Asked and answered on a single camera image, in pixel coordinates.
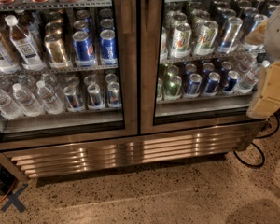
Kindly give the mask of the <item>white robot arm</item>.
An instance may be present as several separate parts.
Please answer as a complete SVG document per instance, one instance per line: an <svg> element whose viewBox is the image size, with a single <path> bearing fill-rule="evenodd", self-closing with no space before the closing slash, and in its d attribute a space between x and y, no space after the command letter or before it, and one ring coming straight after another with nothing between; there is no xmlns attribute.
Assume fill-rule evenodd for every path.
<svg viewBox="0 0 280 224"><path fill-rule="evenodd" d="M260 68L258 90L246 112L252 119L267 119L280 108L280 5L268 20L246 36L245 42L263 45L274 58L269 67Z"/></svg>

